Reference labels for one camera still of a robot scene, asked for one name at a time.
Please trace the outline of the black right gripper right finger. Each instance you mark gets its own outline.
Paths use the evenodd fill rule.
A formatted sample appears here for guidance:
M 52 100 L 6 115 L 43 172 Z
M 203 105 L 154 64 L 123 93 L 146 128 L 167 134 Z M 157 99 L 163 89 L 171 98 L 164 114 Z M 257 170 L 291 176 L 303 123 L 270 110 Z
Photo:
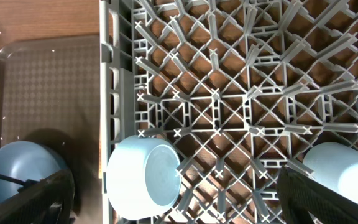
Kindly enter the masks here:
M 358 223 L 358 204 L 288 167 L 280 169 L 278 198 L 287 223 Z

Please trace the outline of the light blue cup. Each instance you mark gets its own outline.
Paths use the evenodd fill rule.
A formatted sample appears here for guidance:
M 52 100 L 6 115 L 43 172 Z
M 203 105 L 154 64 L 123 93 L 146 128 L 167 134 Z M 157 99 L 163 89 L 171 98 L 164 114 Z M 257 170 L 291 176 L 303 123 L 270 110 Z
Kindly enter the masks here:
M 358 204 L 358 151 L 336 142 L 312 147 L 303 164 L 319 184 Z

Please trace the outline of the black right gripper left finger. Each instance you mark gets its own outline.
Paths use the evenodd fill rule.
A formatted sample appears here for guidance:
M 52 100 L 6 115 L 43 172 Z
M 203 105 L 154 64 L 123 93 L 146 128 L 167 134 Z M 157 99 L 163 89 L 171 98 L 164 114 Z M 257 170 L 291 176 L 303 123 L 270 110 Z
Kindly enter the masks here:
M 64 223 L 75 221 L 75 183 L 70 170 L 60 170 L 40 181 L 21 181 L 0 174 L 0 179 L 21 185 L 18 194 L 0 203 L 2 223 Z

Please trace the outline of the light blue rice bowl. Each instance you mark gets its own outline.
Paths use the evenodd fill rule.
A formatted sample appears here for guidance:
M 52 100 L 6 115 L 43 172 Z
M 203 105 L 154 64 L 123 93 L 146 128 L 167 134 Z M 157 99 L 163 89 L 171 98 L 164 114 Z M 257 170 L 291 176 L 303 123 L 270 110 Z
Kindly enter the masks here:
M 140 220 L 167 212 L 177 201 L 180 159 L 163 139 L 129 136 L 109 158 L 106 190 L 113 209 L 122 218 Z

